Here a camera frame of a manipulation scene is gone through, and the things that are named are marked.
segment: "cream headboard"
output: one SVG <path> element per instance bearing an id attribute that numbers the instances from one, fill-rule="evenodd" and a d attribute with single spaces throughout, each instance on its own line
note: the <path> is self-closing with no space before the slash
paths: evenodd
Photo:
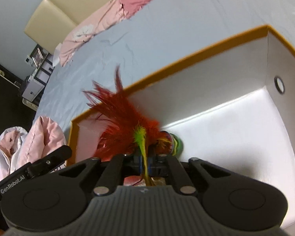
<path id="1" fill-rule="evenodd" d="M 51 54 L 68 33 L 109 0 L 43 0 L 25 33 Z"/>

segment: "red feather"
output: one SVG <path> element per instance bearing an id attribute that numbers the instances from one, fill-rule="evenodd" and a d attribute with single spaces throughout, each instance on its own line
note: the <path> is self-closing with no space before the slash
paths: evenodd
<path id="1" fill-rule="evenodd" d="M 93 82 L 93 91 L 84 91 L 90 101 L 91 109 L 99 112 L 100 115 L 95 120 L 106 120 L 109 122 L 107 129 L 101 135 L 98 148 L 94 156 L 102 160 L 110 160 L 116 154 L 133 153 L 134 130 L 140 125 L 146 130 L 146 146 L 161 143 L 166 139 L 167 134 L 159 130 L 159 122 L 150 120 L 138 112 L 129 102 L 120 79 L 119 67 L 115 74 L 116 93 L 103 88 L 97 82 Z M 165 142 L 161 148 L 157 148 L 158 153 L 168 153 L 169 148 Z"/>

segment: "open box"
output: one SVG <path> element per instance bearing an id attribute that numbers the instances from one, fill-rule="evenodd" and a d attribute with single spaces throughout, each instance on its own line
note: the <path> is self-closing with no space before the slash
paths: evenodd
<path id="1" fill-rule="evenodd" d="M 295 235 L 295 50 L 276 30 L 260 26 L 218 42 L 126 93 L 182 139 L 182 161 L 199 157 L 281 190 L 289 203 L 282 228 Z M 72 121 L 68 164 L 93 155 L 106 127 L 95 115 Z"/>

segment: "light blue bedsheet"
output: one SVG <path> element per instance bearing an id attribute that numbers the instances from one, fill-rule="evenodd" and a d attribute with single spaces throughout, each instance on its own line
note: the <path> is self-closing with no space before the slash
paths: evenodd
<path id="1" fill-rule="evenodd" d="M 70 65 L 56 67 L 36 117 L 49 116 L 68 136 L 71 119 L 88 109 L 81 90 L 91 90 L 92 80 L 113 90 L 117 64 L 126 87 L 262 24 L 271 24 L 295 47 L 295 0 L 154 0 L 82 46 Z"/>

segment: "nightstand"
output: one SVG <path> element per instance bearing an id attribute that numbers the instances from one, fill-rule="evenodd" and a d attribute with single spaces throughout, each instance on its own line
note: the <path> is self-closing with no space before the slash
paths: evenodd
<path id="1" fill-rule="evenodd" d="M 48 55 L 38 64 L 34 72 L 25 79 L 20 88 L 22 97 L 37 106 L 39 105 L 42 91 L 53 72 L 53 65 L 47 59 Z"/>

